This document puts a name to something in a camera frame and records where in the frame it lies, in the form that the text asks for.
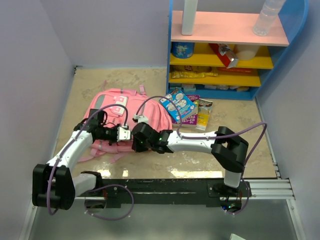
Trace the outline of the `pink student backpack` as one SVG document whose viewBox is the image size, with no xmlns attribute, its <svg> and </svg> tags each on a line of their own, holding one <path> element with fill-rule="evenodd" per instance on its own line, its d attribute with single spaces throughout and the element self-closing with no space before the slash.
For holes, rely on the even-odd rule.
<svg viewBox="0 0 320 240">
<path fill-rule="evenodd" d="M 120 104 L 128 109 L 127 124 L 130 130 L 136 125 L 133 121 L 134 114 L 139 111 L 139 116 L 144 116 L 148 124 L 157 132 L 161 130 L 172 129 L 172 118 L 165 108 L 156 100 L 149 100 L 143 103 L 148 96 L 146 95 L 144 85 L 139 86 L 139 91 L 134 89 L 109 88 L 99 92 L 91 101 L 84 118 L 89 117 L 91 109 L 100 109 L 111 104 Z M 82 157 L 79 161 L 85 162 L 93 158 L 100 157 L 104 154 L 114 154 L 110 162 L 115 163 L 121 157 L 132 152 L 132 141 L 122 141 L 119 143 L 109 144 L 106 140 L 95 140 L 91 145 L 89 157 Z"/>
</svg>

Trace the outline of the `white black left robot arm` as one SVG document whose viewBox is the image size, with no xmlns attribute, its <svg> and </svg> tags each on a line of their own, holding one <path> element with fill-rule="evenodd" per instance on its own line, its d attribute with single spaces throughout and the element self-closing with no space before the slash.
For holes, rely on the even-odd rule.
<svg viewBox="0 0 320 240">
<path fill-rule="evenodd" d="M 51 216 L 58 210 L 68 210 L 76 197 L 71 170 L 96 140 L 116 143 L 120 128 L 120 123 L 108 122 L 104 109 L 90 109 L 88 117 L 73 128 L 70 139 L 62 149 L 47 163 L 34 167 L 32 204 L 46 207 Z"/>
</svg>

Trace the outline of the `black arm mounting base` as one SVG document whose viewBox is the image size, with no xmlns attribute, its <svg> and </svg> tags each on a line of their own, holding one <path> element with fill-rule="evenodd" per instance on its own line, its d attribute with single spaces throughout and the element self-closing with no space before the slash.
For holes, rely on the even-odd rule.
<svg viewBox="0 0 320 240">
<path fill-rule="evenodd" d="M 223 178 L 105 178 L 100 186 L 107 186 L 105 192 L 108 208 L 119 208 L 122 204 L 130 205 L 133 202 L 136 205 L 205 205 L 233 210 L 231 204 L 239 207 L 239 200 L 252 196 L 248 181 L 232 190 L 224 187 Z"/>
</svg>

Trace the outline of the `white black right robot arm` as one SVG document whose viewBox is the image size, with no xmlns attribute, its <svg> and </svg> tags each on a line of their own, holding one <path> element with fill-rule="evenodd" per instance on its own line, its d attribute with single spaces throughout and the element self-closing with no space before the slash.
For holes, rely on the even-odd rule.
<svg viewBox="0 0 320 240">
<path fill-rule="evenodd" d="M 249 143 L 232 130 L 220 126 L 206 133 L 179 133 L 177 130 L 156 131 L 147 123 L 138 123 L 131 131 L 132 149 L 137 152 L 152 150 L 159 154 L 199 152 L 213 155 L 225 169 L 223 192 L 230 197 L 240 190 Z"/>
</svg>

